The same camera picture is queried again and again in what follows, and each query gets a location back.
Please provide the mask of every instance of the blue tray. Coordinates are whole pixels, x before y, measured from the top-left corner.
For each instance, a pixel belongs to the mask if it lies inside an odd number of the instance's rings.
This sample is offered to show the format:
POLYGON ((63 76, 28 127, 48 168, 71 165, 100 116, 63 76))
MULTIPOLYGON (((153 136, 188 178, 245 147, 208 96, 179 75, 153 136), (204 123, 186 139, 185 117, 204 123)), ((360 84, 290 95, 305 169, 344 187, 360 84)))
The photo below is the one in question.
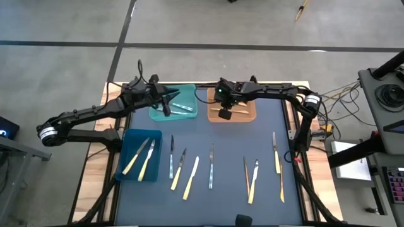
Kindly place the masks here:
POLYGON ((174 112, 182 112, 187 113, 184 115, 172 113, 170 117, 166 117, 163 112, 155 110, 153 108, 149 108, 149 116, 151 119, 155 121, 166 121, 166 120, 181 120, 181 119, 192 119, 195 118, 198 114, 198 104, 196 103, 195 98, 195 84, 184 84, 184 85, 172 85, 167 86, 169 88, 177 88, 180 93, 177 95, 170 103, 176 103, 180 105, 184 105, 186 107, 191 107, 193 109, 192 112, 183 110, 179 107, 176 107, 170 104, 171 111, 174 112))
POLYGON ((119 156, 119 164, 116 179, 121 181, 138 180, 141 167, 143 166, 143 163, 146 160, 147 153, 153 140, 155 140, 154 150, 148 161, 143 181, 155 182, 157 180, 158 166, 160 163, 160 154, 162 150, 163 134, 161 131, 158 130, 141 130, 141 129, 128 129, 125 132, 121 155, 119 156), (132 160, 133 156, 136 154, 141 144, 149 137, 150 137, 149 141, 147 142, 143 150, 140 152, 130 171, 126 175, 123 175, 122 171, 132 160))

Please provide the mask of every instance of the metal bracket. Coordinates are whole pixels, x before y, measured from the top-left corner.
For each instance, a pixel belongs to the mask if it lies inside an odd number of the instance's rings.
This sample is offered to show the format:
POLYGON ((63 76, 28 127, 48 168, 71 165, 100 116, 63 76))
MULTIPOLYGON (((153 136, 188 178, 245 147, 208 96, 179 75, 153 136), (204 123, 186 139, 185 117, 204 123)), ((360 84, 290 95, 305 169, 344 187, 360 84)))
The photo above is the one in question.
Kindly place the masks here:
MULTIPOLYGON (((294 139, 296 134, 296 130, 288 130, 289 139, 294 139)), ((323 130, 315 130, 311 131, 312 139, 311 140, 325 140, 326 132, 323 130)))

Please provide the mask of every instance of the concrete floor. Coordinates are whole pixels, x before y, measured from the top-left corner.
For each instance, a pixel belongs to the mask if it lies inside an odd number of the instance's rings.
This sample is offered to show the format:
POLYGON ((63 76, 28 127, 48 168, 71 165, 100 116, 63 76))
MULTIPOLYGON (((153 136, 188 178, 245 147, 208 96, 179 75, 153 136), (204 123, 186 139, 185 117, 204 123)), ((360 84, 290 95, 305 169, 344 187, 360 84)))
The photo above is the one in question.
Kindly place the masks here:
MULTIPOLYGON (((328 47, 403 47, 404 7, 400 0, 312 0, 294 23, 295 0, 138 0, 126 42, 248 44, 328 47)), ((0 40, 118 42, 129 0, 0 0, 0 40)), ((34 226, 68 220, 87 144, 45 148, 35 126, 74 108, 100 101, 115 48, 0 46, 0 114, 21 125, 18 141, 51 152, 35 161, 14 216, 34 226)), ((357 79, 357 71, 378 67, 394 53, 261 50, 124 49, 115 81, 145 75, 162 81, 215 81, 223 76, 261 81, 307 80, 319 93, 357 79)), ((363 93, 362 120, 373 123, 363 93)), ((341 106, 331 117, 345 115, 341 106)), ((353 117, 337 122, 342 138, 369 137, 373 127, 353 117)), ((83 125, 91 129, 93 124, 83 125)), ((336 182, 345 221, 393 226, 391 216, 361 210, 352 189, 336 182)), ((374 206, 370 189, 363 201, 374 206)))

